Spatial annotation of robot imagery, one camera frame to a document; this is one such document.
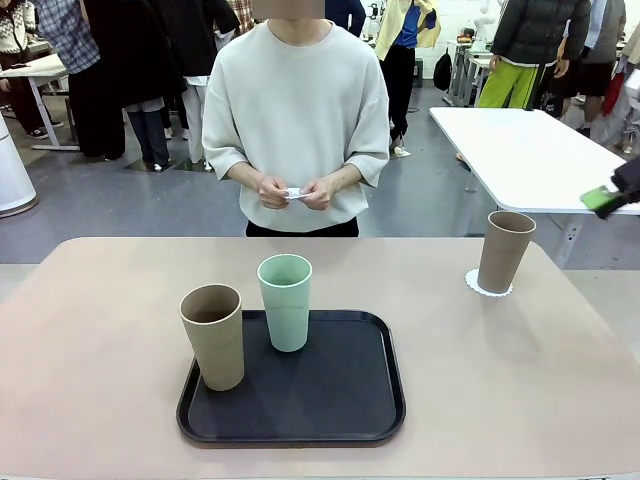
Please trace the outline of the person's right hand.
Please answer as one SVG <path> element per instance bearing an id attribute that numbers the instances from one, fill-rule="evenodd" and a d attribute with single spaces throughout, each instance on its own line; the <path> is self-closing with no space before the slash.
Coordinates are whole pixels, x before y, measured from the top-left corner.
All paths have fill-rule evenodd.
<path id="1" fill-rule="evenodd" d="M 270 175 L 259 174 L 257 193 L 261 204 L 272 210 L 281 210 L 289 205 L 288 190 L 284 182 Z"/>

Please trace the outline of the person's left hand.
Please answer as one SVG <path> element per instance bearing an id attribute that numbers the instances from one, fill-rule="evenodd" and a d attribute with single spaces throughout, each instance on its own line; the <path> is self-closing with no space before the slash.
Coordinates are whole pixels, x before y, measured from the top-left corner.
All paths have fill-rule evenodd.
<path id="1" fill-rule="evenodd" d="M 307 208 L 325 211 L 329 208 L 334 194 L 334 184 L 329 176 L 318 178 L 300 189 L 301 201 Z"/>

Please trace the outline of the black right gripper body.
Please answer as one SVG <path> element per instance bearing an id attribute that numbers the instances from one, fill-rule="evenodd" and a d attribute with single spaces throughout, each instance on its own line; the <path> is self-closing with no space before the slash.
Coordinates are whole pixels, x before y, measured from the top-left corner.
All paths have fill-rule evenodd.
<path id="1" fill-rule="evenodd" d="M 616 168 L 612 183 L 626 200 L 638 200 L 640 193 L 640 157 L 627 161 Z"/>

